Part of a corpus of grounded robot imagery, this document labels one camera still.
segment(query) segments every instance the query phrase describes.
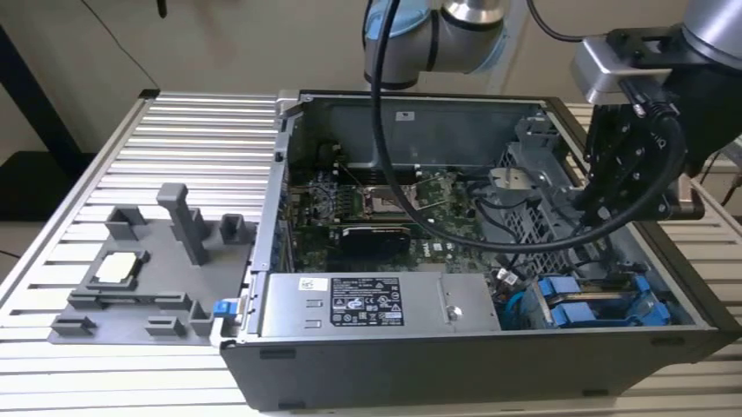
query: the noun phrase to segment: barcode sticker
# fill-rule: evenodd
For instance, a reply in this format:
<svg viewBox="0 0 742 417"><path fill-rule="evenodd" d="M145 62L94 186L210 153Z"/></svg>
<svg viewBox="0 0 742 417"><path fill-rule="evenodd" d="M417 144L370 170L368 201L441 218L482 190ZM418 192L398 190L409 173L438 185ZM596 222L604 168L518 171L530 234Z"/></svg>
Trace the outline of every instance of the barcode sticker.
<svg viewBox="0 0 742 417"><path fill-rule="evenodd" d="M300 291L328 291L328 278L312 278L304 276L300 278Z"/></svg>
<svg viewBox="0 0 742 417"><path fill-rule="evenodd" d="M516 274L510 274L509 278L506 278L508 285L516 285L518 281L518 276Z"/></svg>
<svg viewBox="0 0 742 417"><path fill-rule="evenodd" d="M416 112L414 111L398 111L397 122L414 122L416 121Z"/></svg>

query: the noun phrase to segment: warning label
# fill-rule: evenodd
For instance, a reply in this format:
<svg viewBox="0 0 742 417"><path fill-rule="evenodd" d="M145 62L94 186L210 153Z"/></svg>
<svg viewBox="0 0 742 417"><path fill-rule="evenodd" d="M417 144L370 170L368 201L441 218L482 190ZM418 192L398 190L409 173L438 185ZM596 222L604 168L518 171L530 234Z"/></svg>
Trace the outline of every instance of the warning label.
<svg viewBox="0 0 742 417"><path fill-rule="evenodd" d="M333 278L334 326L404 326L400 278Z"/></svg>

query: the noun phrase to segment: slotted aluminum surface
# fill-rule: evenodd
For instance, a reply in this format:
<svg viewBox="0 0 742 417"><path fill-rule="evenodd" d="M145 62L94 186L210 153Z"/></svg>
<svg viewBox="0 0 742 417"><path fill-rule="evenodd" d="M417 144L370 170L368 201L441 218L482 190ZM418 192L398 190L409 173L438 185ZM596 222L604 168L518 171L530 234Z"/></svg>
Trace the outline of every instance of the slotted aluminum surface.
<svg viewBox="0 0 742 417"><path fill-rule="evenodd" d="M572 106L572 110L588 125L592 108ZM18 278L18 285L0 308L0 411L38 410L41 415L75 417L258 415L243 404L211 347L54 346L45 341L109 234L102 220L114 204L134 202L150 218L163 216L153 204L154 192L159 183L179 181L189 183L190 203L207 217L237 211L257 220L261 213L261 164L275 133L273 98L163 94L134 113L133 126L125 123L111 148L102 152L111 155L97 162L102 169L93 171L89 187L74 191L66 203L70 210L53 219L9 277ZM145 113L150 118L138 124ZM195 169L185 168L193 163ZM664 227L742 320L742 230L713 199L704 197L705 219ZM9 280L0 295L11 288ZM705 362L661 369L618 399L337 410L333 415L577 414L742 415L742 344L725 347Z"/></svg>

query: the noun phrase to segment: gray 3d printed holder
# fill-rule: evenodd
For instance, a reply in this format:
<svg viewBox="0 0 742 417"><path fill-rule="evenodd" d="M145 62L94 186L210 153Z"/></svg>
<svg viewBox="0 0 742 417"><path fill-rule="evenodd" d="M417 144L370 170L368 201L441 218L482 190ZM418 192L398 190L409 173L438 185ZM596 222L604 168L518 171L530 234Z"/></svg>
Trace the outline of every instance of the gray 3d printed holder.
<svg viewBox="0 0 742 417"><path fill-rule="evenodd" d="M241 215L206 222L166 183L158 203L173 221L147 221L118 206L111 232L69 306L53 323L53 343L207 345L217 301L241 294L255 224Z"/></svg>

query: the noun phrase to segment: black cable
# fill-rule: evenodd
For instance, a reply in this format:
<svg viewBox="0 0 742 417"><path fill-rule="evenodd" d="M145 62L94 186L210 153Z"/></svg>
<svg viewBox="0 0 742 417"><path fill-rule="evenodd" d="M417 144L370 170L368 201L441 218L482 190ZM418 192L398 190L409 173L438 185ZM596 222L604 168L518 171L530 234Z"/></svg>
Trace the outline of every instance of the black cable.
<svg viewBox="0 0 742 417"><path fill-rule="evenodd" d="M576 262L572 261L570 250L569 249L562 251L561 257L564 258L565 262L568 262L568 267L564 268L560 271L560 273L561 274L569 274L570 272L574 272L577 274L578 278L585 278L585 275L582 274L582 271L580 270L578 264L576 264Z"/></svg>
<svg viewBox="0 0 742 417"><path fill-rule="evenodd" d="M530 200L529 198L525 198L521 202L517 202L516 204L496 204L494 202L489 202L488 200L480 200L480 201L482 202L482 205L485 207L489 207L493 210L510 210L526 204L529 200Z"/></svg>
<svg viewBox="0 0 742 417"><path fill-rule="evenodd" d="M135 57L133 57L133 55L127 52L127 49L125 48L125 46L121 44L119 39L117 38L117 35L114 35L114 32L111 32L111 29L109 28L109 25L106 24L106 22L103 21L102 17L98 15L98 13L95 12L94 8L91 7L91 5L89 4L89 2L86 0L81 0L81 3L83 3L85 7L91 11L93 15L95 16L95 18L98 19L98 21L101 22L103 28L106 29L106 31L109 32L109 34L111 35L111 39L114 39L114 42L117 43L117 46L119 46L121 51L127 54L129 59L131 59L131 62L135 63L135 65L139 67L139 69L142 70L142 72L145 73L145 75L147 76L147 78L150 78L150 81L153 82L153 84L155 85L155 87L158 89L161 89L161 85L157 83L155 79L153 78L153 76L150 75L150 73L147 72L147 70L145 69L145 67L142 66L142 64L139 63L139 61L135 59Z"/></svg>
<svg viewBox="0 0 742 417"><path fill-rule="evenodd" d="M456 177L456 180L461 182L470 182L470 181L489 182L490 178L486 175L458 175Z"/></svg>
<svg viewBox="0 0 742 417"><path fill-rule="evenodd" d="M477 211L480 211L480 214L482 215L482 219L492 226L494 226L496 228L498 228L500 230L506 232L513 237L513 240L516 242L520 242L521 241L521 236L518 236L518 233L516 233L516 230L513 230L505 224L502 224L501 222L498 222L496 219L492 218L490 213L488 213L488 210L485 210L484 205L485 205L485 200L482 198L478 198L478 199L474 200L474 207L477 208ZM521 254L514 254L513 258L509 260L509 265L506 266L506 269L509 269L510 271L517 272L517 275L522 275L517 271L517 266L516 266L516 262L518 262L520 257L521 257Z"/></svg>
<svg viewBox="0 0 742 417"><path fill-rule="evenodd" d="M732 197L735 196L736 191L739 190L739 187L735 186L735 184L732 184L732 187L729 187L728 190L728 194L724 196L724 200L721 201L721 206L727 207L729 201L732 200Z"/></svg>
<svg viewBox="0 0 742 417"><path fill-rule="evenodd" d="M476 181L466 186L466 195L473 195L474 190L482 189L490 185L489 181Z"/></svg>
<svg viewBox="0 0 742 417"><path fill-rule="evenodd" d="M3 254L3 255L6 255L6 256L11 256L11 257L15 258L15 259L22 259L22 256L21 256L21 255L17 255L15 253L9 252L7 250L2 250L2 249L0 249L0 254Z"/></svg>
<svg viewBox="0 0 742 417"><path fill-rule="evenodd" d="M578 263L570 262L570 266L564 270L561 270L560 273L569 274L570 272L574 272L576 274L578 274L580 278L585 278L585 274L582 271L580 271L580 268L585 267L586 265L590 265L592 263L600 263L602 261L604 261L602 259L588 259L586 261L581 261Z"/></svg>
<svg viewBox="0 0 742 417"><path fill-rule="evenodd" d="M709 162L709 166L707 167L707 170L704 171L704 175L701 177L701 184L704 184L704 181L707 181L707 177L709 176L709 173L712 172L712 167L715 166L715 163L717 162L717 159L720 159L720 155L721 155L721 151L715 154L715 157L712 158L712 161Z"/></svg>
<svg viewBox="0 0 742 417"><path fill-rule="evenodd" d="M364 49L368 48L368 20L369 12L372 11L372 4L374 4L374 0L368 1L368 9L364 12L364 24L361 25L361 42L364 43Z"/></svg>
<svg viewBox="0 0 742 417"><path fill-rule="evenodd" d="M542 28L546 35L552 36L554 39L562 42L569 42L569 43L582 42L582 40L586 38L585 36L564 35L553 28L550 28L549 24L546 24L546 22L542 19L542 15L540 14L538 9L536 8L534 0L526 0L526 2L529 5L529 10L532 10L532 16L534 17L536 23L538 24L540 28Z"/></svg>
<svg viewBox="0 0 742 417"><path fill-rule="evenodd" d="M382 32L380 35L380 43L376 51L374 74L372 75L372 127L374 129L376 148L380 155L380 165L382 167L382 171L385 172L385 179L390 186L390 190L397 197L400 206L413 221L418 223L426 232L444 240L464 246L478 248L480 250L512 254L533 254L564 250L585 243L594 242L612 234L634 219L637 214L644 210L645 206L655 202L657 196L668 190L669 184L677 179L677 175L684 167L687 152L684 130L676 117L669 113L661 113L660 111L663 109L656 107L651 109L652 115L649 115L649 117L655 122L653 125L656 129L653 133L668 140L668 158L664 159L667 166L663 169L656 181L648 186L645 194L634 201L634 204L600 227L590 229L590 231L584 235L560 239L553 242L532 244L480 242L460 235L453 235L444 229L438 228L413 207L410 201L408 200L408 196L402 191L402 186L397 181L393 160L386 147L385 125L382 123L382 80L385 76L386 45L390 40L394 15L400 9L400 3L401 0L392 0L388 5Z"/></svg>
<svg viewBox="0 0 742 417"><path fill-rule="evenodd" d="M505 224L502 224L501 222L498 222L496 219L492 218L492 215L488 213L488 211L485 211L485 207L482 206L482 199L477 199L474 200L474 207L477 207L477 210L480 211L480 214L482 215L482 219L485 219L485 221L492 224L496 228L498 228L500 230L502 230L504 232L506 232L509 235L513 236L513 239L516 239L516 242L520 241L520 237L518 237L518 233L516 233L516 231L509 228Z"/></svg>

